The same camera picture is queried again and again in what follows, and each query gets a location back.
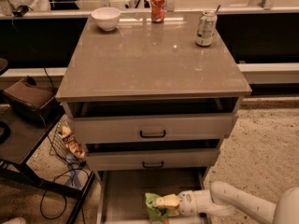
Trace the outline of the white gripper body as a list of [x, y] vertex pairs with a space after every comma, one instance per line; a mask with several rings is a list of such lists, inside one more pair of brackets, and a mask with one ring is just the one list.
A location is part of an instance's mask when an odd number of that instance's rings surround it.
[[179, 195], [178, 210], [183, 216], [196, 216], [198, 214], [195, 194], [192, 190], [182, 191]]

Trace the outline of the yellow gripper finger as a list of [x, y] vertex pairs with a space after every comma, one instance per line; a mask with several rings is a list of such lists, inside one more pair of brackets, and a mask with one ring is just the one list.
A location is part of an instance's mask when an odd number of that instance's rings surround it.
[[177, 217], [179, 215], [179, 211], [176, 207], [171, 207], [167, 209], [167, 214], [170, 217]]
[[179, 206], [179, 197], [175, 194], [156, 198], [152, 205], [159, 208], [176, 208]]

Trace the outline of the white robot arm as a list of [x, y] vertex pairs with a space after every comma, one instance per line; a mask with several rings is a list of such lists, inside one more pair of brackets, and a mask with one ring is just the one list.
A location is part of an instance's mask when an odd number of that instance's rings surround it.
[[160, 196], [146, 193], [149, 220], [169, 224], [170, 217], [195, 217], [207, 214], [226, 217], [234, 209], [242, 211], [259, 224], [299, 224], [299, 188], [285, 191], [277, 203], [256, 197], [228, 183], [215, 181], [210, 189], [185, 190], [180, 194]]

